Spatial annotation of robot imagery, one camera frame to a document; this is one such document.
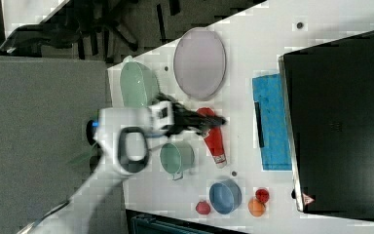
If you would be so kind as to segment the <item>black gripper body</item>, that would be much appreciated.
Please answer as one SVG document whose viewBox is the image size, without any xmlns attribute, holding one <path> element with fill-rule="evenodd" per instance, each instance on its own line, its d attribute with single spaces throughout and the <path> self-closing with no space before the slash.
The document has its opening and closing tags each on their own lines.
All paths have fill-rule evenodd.
<svg viewBox="0 0 374 234">
<path fill-rule="evenodd" d="M 157 100 L 169 101 L 172 107 L 173 124 L 167 127 L 167 131 L 165 133 L 166 137 L 179 135 L 183 131 L 192 130 L 196 127 L 195 123 L 191 119 L 191 111 L 187 110 L 185 106 L 174 97 L 159 93 L 157 95 Z"/>
</svg>

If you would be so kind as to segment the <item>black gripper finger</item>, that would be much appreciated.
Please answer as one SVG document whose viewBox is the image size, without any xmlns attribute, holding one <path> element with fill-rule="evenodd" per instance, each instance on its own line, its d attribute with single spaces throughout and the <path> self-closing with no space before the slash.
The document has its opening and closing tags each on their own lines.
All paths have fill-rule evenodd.
<svg viewBox="0 0 374 234">
<path fill-rule="evenodd" d="M 197 136 L 200 136 L 200 137 L 208 137 L 209 132 L 210 132 L 210 128 L 208 127 L 203 127 L 203 128 L 189 127 L 188 130 L 194 132 Z"/>
<path fill-rule="evenodd" d="M 200 127 L 220 127 L 227 123 L 222 116 L 203 116 L 198 115 L 193 118 L 193 124 Z"/>
</svg>

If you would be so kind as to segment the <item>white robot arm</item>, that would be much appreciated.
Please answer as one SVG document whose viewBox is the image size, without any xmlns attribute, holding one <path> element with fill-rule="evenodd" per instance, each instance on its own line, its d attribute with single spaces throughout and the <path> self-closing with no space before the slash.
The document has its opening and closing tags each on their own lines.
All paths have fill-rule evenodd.
<svg viewBox="0 0 374 234">
<path fill-rule="evenodd" d="M 225 124 L 224 117 L 189 110 L 163 93 L 144 107 L 101 109 L 93 139 L 102 155 L 93 173 L 70 198 L 17 234 L 88 234 L 96 208 L 110 191 L 147 167 L 150 138 L 172 137 L 184 131 L 203 137 Z"/>
</svg>

